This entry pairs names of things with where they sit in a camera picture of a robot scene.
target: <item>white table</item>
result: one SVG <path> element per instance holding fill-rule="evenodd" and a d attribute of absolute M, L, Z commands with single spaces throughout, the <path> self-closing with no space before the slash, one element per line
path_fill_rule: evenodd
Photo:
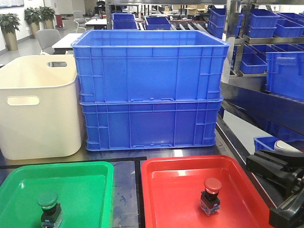
<path fill-rule="evenodd" d="M 61 40 L 59 40 L 57 43 L 55 43 L 52 48 L 55 49 L 55 51 L 64 50 L 69 51 L 73 50 L 71 47 L 71 44 L 82 35 L 82 33 L 69 33 L 65 37 L 63 37 Z"/>
<path fill-rule="evenodd" d="M 86 26 L 94 26 L 94 29 L 106 29 L 106 19 L 91 19 Z"/>

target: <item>blue storage bin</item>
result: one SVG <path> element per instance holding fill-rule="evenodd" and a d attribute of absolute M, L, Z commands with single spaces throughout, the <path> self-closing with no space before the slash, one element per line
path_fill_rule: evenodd
<path fill-rule="evenodd" d="M 82 102 L 219 99 L 229 44 L 195 30 L 90 30 L 73 44 Z"/>
<path fill-rule="evenodd" d="M 135 20 L 113 20 L 113 29 L 135 29 L 138 25 Z"/>
<path fill-rule="evenodd" d="M 237 53 L 237 47 L 235 46 L 233 48 L 233 54 L 232 54 L 232 61 L 231 61 L 231 66 L 233 67 L 234 66 L 234 61 L 236 59 L 236 53 Z M 248 46 L 248 45 L 244 45 L 244 48 L 243 48 L 243 54 L 247 54 L 247 53 L 257 53 L 254 49 L 251 48 L 251 46 Z"/>
<path fill-rule="evenodd" d="M 240 30 L 241 26 L 237 27 L 236 30 L 236 37 L 238 37 L 238 33 Z M 219 27 L 216 24 L 212 23 L 211 21 L 208 21 L 208 26 L 207 26 L 207 30 L 210 34 L 214 35 L 215 37 L 222 39 L 223 37 L 223 32 L 224 32 L 224 27 Z"/>
<path fill-rule="evenodd" d="M 213 146 L 221 102 L 81 103 L 87 149 Z"/>
<path fill-rule="evenodd" d="M 304 51 L 304 44 L 295 44 L 294 46 Z"/>
<path fill-rule="evenodd" d="M 249 25 L 253 28 L 273 28 L 279 16 L 266 9 L 251 9 Z"/>
<path fill-rule="evenodd" d="M 299 14 L 296 14 L 296 13 L 278 13 L 278 15 L 283 17 L 283 18 L 286 18 L 288 20 L 295 21 L 295 22 L 299 19 L 304 20 L 303 15 L 299 15 Z"/>
<path fill-rule="evenodd" d="M 301 49 L 293 46 L 291 44 L 273 44 L 272 48 L 275 50 L 282 52 L 282 51 L 302 51 Z"/>
<path fill-rule="evenodd" d="M 242 56 L 240 70 L 244 74 L 260 74 L 264 73 L 267 68 L 267 63 L 259 56 L 253 53 L 248 53 Z"/>
<path fill-rule="evenodd" d="M 276 27 L 273 28 L 255 28 L 249 25 L 247 35 L 251 38 L 271 38 L 274 36 Z"/>
<path fill-rule="evenodd" d="M 130 13 L 112 13 L 112 20 L 135 20 L 135 15 Z"/>
<path fill-rule="evenodd" d="M 267 53 L 267 91 L 304 101 L 304 52 Z"/>
<path fill-rule="evenodd" d="M 273 136 L 261 136 L 253 138 L 255 144 L 255 151 L 259 150 L 268 150 L 268 151 L 275 151 L 275 143 L 279 139 Z"/>
<path fill-rule="evenodd" d="M 264 62 L 266 62 L 267 52 L 277 52 L 274 48 L 269 45 L 251 45 L 251 47 L 256 50 L 257 56 L 259 56 Z"/>
<path fill-rule="evenodd" d="M 301 26 L 304 26 L 304 20 L 302 20 L 302 19 L 294 20 L 294 22 L 301 25 Z"/>
<path fill-rule="evenodd" d="M 146 30 L 170 30 L 171 23 L 167 17 L 145 17 Z"/>
<path fill-rule="evenodd" d="M 237 26 L 241 26 L 243 14 L 239 14 Z M 209 13 L 209 21 L 219 27 L 225 26 L 226 9 L 211 8 Z"/>
<path fill-rule="evenodd" d="M 304 26 L 290 20 L 278 20 L 275 35 L 279 37 L 300 37 L 304 32 Z"/>

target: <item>red object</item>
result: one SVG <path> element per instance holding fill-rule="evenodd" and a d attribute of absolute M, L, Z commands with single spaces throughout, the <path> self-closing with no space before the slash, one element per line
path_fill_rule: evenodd
<path fill-rule="evenodd" d="M 206 190 L 211 194 L 217 194 L 222 188 L 222 183 L 218 179 L 213 177 L 205 179 L 204 185 Z"/>
<path fill-rule="evenodd" d="M 55 15 L 55 16 L 57 21 L 57 27 L 62 28 L 63 27 L 62 16 L 61 15 Z"/>
<path fill-rule="evenodd" d="M 202 181 L 222 183 L 220 210 L 200 208 Z M 149 159 L 142 165 L 146 228 L 272 228 L 269 208 L 240 165 L 224 155 Z"/>

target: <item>green plastic tray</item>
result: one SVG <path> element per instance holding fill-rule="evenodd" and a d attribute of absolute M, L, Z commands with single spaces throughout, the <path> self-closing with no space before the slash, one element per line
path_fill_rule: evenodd
<path fill-rule="evenodd" d="M 39 194 L 58 193 L 60 228 L 112 227 L 113 165 L 104 161 L 23 166 L 0 186 L 0 227 L 39 228 Z"/>

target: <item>gray chair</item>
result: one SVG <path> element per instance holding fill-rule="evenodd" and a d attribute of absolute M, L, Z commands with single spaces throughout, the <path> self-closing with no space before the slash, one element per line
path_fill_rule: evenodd
<path fill-rule="evenodd" d="M 52 54 L 65 54 L 66 51 L 56 51 L 52 46 L 57 43 L 61 37 L 59 31 L 56 29 L 44 29 L 36 32 L 37 40 L 41 47 L 41 55 L 52 55 Z"/>
<path fill-rule="evenodd" d="M 86 31 L 86 22 L 87 20 L 83 17 L 83 14 L 79 10 L 73 11 L 74 16 L 74 22 L 77 24 L 76 33 L 78 32 L 78 29 L 84 29 Z"/>

